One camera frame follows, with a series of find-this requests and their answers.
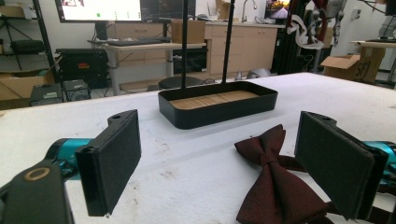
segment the cardboard box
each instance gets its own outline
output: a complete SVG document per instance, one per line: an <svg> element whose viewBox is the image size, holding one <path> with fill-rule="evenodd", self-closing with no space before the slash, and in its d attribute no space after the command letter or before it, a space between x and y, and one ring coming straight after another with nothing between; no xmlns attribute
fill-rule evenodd
<svg viewBox="0 0 396 224"><path fill-rule="evenodd" d="M25 18L21 7L0 6L0 14L5 17Z"/></svg>
<svg viewBox="0 0 396 224"><path fill-rule="evenodd" d="M363 47L360 55L329 56L321 65L325 66L324 75L328 77L375 82L384 55L385 49Z"/></svg>
<svg viewBox="0 0 396 224"><path fill-rule="evenodd" d="M172 42L182 43L183 39L183 21L172 20ZM187 27L187 43L197 44L205 42L205 22L204 21L188 21Z"/></svg>
<svg viewBox="0 0 396 224"><path fill-rule="evenodd" d="M33 86L52 83L50 69L0 73L0 101L29 99Z"/></svg>

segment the wire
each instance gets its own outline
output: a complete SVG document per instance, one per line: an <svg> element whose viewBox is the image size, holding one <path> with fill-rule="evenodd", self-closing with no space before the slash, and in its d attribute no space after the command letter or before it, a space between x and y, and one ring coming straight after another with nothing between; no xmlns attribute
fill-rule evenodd
<svg viewBox="0 0 396 224"><path fill-rule="evenodd" d="M379 11L379 12L381 12L381 13L384 13L384 14L385 14L385 12L384 12L384 11L382 11L382 10L379 10L378 8L376 8L376 7L372 6L372 5L370 5L370 3L376 4L376 2L365 1L365 0L358 0L358 1L359 1L359 2L363 2L364 4L366 4L367 6L369 6L370 8L372 8L373 10L376 10L376 11Z"/></svg>

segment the wooden tray bottom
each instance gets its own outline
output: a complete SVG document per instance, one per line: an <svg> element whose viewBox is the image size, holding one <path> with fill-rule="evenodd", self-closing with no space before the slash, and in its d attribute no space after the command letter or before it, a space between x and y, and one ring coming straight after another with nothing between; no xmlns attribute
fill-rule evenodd
<svg viewBox="0 0 396 224"><path fill-rule="evenodd" d="M169 103L177 109L195 109L208 105L218 105L229 103L232 101L246 100L253 97L258 97L258 95L249 91L228 91L217 94L169 101Z"/></svg>

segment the monitor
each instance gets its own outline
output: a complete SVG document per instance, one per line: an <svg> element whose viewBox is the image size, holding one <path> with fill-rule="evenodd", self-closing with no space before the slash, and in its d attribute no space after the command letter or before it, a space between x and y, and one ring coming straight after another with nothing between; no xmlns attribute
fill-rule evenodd
<svg viewBox="0 0 396 224"><path fill-rule="evenodd" d="M144 0L55 0L61 22L141 21Z"/></svg>
<svg viewBox="0 0 396 224"><path fill-rule="evenodd" d="M142 0L142 21L166 21L183 18L183 0ZM188 17L195 17L196 0L188 1Z"/></svg>

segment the desk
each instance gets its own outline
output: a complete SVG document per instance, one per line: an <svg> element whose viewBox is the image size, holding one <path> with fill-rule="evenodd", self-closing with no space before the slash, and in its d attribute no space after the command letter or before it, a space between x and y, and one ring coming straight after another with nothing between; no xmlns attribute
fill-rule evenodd
<svg viewBox="0 0 396 224"><path fill-rule="evenodd" d="M360 45L362 47L369 47L369 48L396 49L395 43L365 42L365 41L352 41L351 43L354 43L355 45ZM393 62L393 65L390 69L387 83L394 83L395 76L396 76L396 60Z"/></svg>
<svg viewBox="0 0 396 224"><path fill-rule="evenodd" d="M237 223L237 212L261 169L233 144L283 124L281 154L293 156L302 110L338 121L360 140L396 142L396 91L308 73L250 79L279 92L276 108L192 130L175 128L159 111L158 92L42 105L0 118L0 186L42 160L60 138L93 138L106 119L137 109L142 158L110 218L88 217L80 181L66 189L77 224ZM325 201L308 174L294 172ZM392 210L394 198L377 194L375 205ZM346 222L329 215L335 223Z"/></svg>
<svg viewBox="0 0 396 224"><path fill-rule="evenodd" d="M206 46L206 43L199 44L188 44L188 49L198 49ZM120 52L139 52L139 51L150 51L150 50L167 50L168 60L166 61L166 75L171 77L173 75L173 55L172 50L181 49L181 44L175 43L163 43L163 44L152 44L152 45L138 45L138 46L128 46L128 47L115 47L105 45L105 49L108 56L109 73L111 76L111 82L113 87L114 95L120 95L120 76L128 76L126 73L130 67L119 67L117 62L117 53Z"/></svg>

